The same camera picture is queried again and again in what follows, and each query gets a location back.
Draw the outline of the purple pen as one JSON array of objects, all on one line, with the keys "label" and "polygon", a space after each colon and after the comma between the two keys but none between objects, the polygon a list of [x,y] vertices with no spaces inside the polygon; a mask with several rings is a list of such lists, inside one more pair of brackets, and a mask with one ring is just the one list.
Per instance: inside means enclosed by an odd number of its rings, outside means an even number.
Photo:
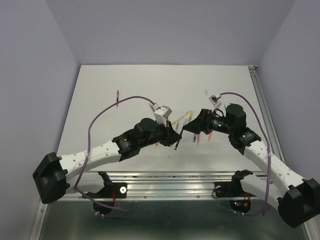
[{"label": "purple pen", "polygon": [[174,150],[176,151],[178,149],[178,146],[179,146],[179,143],[182,139],[182,135],[183,135],[183,129],[181,129],[180,133],[179,133],[179,139],[178,141],[176,142],[175,146],[174,146]]}]

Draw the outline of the magenta pen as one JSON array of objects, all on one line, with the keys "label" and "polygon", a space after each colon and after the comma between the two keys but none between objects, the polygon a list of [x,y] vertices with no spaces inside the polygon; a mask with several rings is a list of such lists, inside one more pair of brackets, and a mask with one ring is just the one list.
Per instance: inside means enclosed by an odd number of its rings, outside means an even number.
[{"label": "magenta pen", "polygon": [[116,91],[116,108],[119,107],[119,98],[120,98],[120,92],[119,90]]}]

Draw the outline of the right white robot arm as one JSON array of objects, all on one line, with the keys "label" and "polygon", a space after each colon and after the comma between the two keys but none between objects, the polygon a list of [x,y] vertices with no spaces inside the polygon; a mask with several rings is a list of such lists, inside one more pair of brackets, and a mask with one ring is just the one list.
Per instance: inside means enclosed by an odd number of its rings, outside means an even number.
[{"label": "right white robot arm", "polygon": [[320,185],[311,178],[305,179],[291,170],[249,127],[242,106],[231,103],[225,115],[214,110],[202,109],[200,114],[183,127],[193,134],[209,134],[213,131],[228,135],[230,144],[240,154],[252,161],[267,176],[257,177],[252,171],[238,170],[229,182],[216,182],[213,195],[216,198],[235,198],[251,194],[276,209],[282,220],[296,228],[320,213]]}]

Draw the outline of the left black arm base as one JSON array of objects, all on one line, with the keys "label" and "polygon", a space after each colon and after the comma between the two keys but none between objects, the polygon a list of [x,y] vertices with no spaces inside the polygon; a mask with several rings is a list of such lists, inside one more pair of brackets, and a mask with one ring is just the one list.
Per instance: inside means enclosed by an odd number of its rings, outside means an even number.
[{"label": "left black arm base", "polygon": [[119,218],[126,216],[128,211],[116,206],[116,200],[127,197],[127,183],[113,183],[109,175],[104,171],[99,171],[98,175],[103,181],[102,189],[97,192],[89,191],[85,193],[89,200],[93,200],[92,207],[95,215],[102,218]]}]

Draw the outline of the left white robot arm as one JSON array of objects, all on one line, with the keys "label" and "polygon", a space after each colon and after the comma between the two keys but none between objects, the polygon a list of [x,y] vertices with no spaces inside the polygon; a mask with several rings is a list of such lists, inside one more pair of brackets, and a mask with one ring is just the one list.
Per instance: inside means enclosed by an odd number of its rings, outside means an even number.
[{"label": "left white robot arm", "polygon": [[156,143],[170,147],[181,138],[170,121],[159,124],[144,118],[134,128],[101,146],[70,155],[48,153],[32,174],[40,200],[43,204],[59,200],[76,186],[72,179],[82,176],[86,170],[130,159],[138,155],[142,148]]}]

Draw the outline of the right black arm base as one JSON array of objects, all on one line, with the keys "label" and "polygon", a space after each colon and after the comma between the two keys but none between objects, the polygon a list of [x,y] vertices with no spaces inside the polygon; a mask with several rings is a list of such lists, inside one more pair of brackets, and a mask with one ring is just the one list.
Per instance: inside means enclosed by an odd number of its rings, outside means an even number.
[{"label": "right black arm base", "polygon": [[249,213],[251,209],[251,194],[245,192],[241,186],[241,180],[247,176],[253,176],[253,172],[249,170],[236,171],[231,177],[231,181],[218,181],[214,183],[212,197],[219,198],[235,198],[240,197],[240,200],[229,200],[229,205],[234,213],[247,216],[254,216],[257,213]]}]

